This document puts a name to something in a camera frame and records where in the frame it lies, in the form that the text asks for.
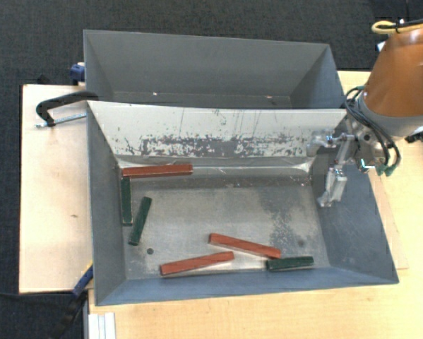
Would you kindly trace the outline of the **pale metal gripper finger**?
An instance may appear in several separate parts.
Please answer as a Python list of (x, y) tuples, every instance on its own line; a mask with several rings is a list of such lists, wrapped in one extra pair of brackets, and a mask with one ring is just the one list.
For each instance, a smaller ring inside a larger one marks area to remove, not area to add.
[(336, 148), (339, 143), (340, 137), (334, 135), (334, 130), (314, 131), (306, 145), (306, 155), (316, 156), (320, 148)]
[(340, 202), (347, 183), (347, 176), (342, 169), (331, 167), (326, 175), (325, 191), (317, 199), (320, 207), (331, 207)]

